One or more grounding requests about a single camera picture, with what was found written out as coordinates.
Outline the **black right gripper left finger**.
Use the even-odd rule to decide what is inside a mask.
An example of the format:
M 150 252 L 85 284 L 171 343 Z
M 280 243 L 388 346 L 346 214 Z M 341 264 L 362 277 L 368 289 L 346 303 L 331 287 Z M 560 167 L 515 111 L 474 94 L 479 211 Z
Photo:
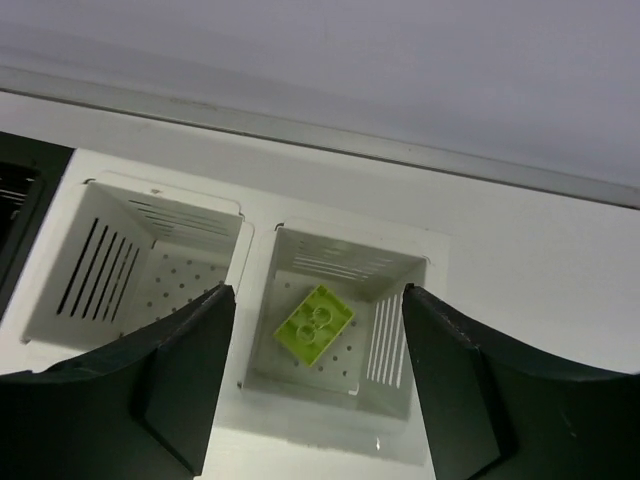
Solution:
M 41 372 L 1 379 L 5 479 L 192 479 L 205 465 L 235 316 L 218 285 Z

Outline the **lime green lego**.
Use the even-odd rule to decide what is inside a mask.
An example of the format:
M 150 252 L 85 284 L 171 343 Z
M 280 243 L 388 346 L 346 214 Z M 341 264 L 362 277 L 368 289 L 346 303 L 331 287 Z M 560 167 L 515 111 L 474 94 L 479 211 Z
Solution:
M 355 318 L 355 311 L 324 285 L 314 287 L 278 326 L 273 338 L 312 367 Z

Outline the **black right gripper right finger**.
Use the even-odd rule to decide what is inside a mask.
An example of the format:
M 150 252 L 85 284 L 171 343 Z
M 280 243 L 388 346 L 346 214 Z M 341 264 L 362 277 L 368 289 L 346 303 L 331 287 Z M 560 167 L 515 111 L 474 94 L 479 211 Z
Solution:
M 635 479 L 639 378 L 490 328 L 408 284 L 402 314 L 439 479 Z

